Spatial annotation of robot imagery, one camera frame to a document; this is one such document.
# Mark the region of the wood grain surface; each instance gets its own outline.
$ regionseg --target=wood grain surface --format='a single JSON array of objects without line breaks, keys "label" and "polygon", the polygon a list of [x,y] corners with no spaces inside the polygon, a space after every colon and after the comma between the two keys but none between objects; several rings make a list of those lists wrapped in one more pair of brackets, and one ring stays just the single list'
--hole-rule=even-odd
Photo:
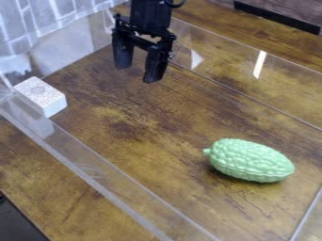
[{"label": "wood grain surface", "polygon": [[322,44],[318,36],[218,6],[209,0],[187,1],[174,16],[322,72]]},{"label": "wood grain surface", "polygon": [[[145,85],[139,51],[123,72],[106,68],[111,54],[106,48],[47,78],[71,102],[54,121],[221,238],[287,240],[322,183],[321,141],[231,102],[233,91],[210,91],[182,68]],[[202,154],[223,137],[283,152],[296,174],[273,185],[227,178]]]},{"label": "wood grain surface", "polygon": [[[233,0],[210,0],[223,6],[233,6]],[[239,0],[261,9],[277,12],[304,22],[322,26],[322,2],[320,0]]]},{"label": "wood grain surface", "polygon": [[[273,29],[263,40],[253,25],[238,30],[245,14],[207,17],[221,11],[190,1],[178,16],[290,59],[291,38],[304,39],[296,60],[321,68],[312,35],[291,30],[287,38],[287,28],[261,20]],[[274,35],[282,29],[286,41]],[[322,184],[321,132],[178,66],[146,85],[142,52],[122,72],[107,68],[111,56],[107,47],[46,78],[70,102],[54,121],[223,240],[289,240]],[[3,119],[0,129],[0,189],[52,240],[155,240]],[[296,174],[270,185],[226,177],[202,154],[223,137],[283,152]]]}]

